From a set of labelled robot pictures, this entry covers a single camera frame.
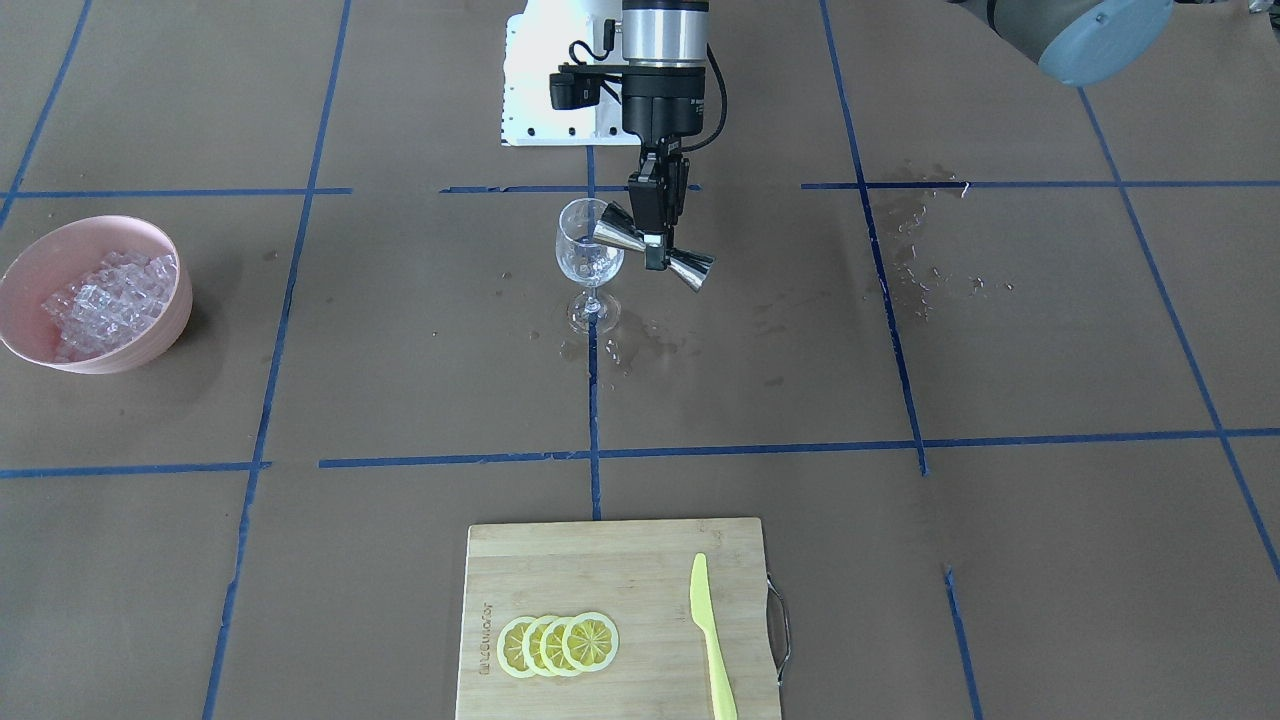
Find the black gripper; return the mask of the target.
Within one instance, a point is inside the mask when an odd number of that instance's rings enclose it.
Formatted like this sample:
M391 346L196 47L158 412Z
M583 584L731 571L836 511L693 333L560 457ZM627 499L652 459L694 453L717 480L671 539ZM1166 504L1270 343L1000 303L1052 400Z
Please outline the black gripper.
M663 272L667 228L678 224L689 188L684 141L703 129L707 68L627 65L621 77L621 128L643 146L627 183L631 215L645 245L645 268Z

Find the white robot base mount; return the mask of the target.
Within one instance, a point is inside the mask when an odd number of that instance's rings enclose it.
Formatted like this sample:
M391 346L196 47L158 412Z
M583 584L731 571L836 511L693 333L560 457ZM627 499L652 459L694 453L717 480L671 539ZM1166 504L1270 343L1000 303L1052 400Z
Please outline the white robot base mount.
M701 133L707 1L530 1L506 29L503 143L637 145Z

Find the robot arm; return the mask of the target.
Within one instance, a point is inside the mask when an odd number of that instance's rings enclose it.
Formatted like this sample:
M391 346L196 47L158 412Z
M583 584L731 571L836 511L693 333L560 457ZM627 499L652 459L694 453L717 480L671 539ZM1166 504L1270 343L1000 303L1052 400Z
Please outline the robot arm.
M712 256L678 249L675 228L689 178L684 140L703 127L705 77L719 74L708 41L710 5L625 1L621 8L622 127L639 138L640 155L628 178L628 209L611 204L594 237L640 252L650 270L704 274ZM1071 87L1119 73L1172 15L1170 1L960 1L957 8Z

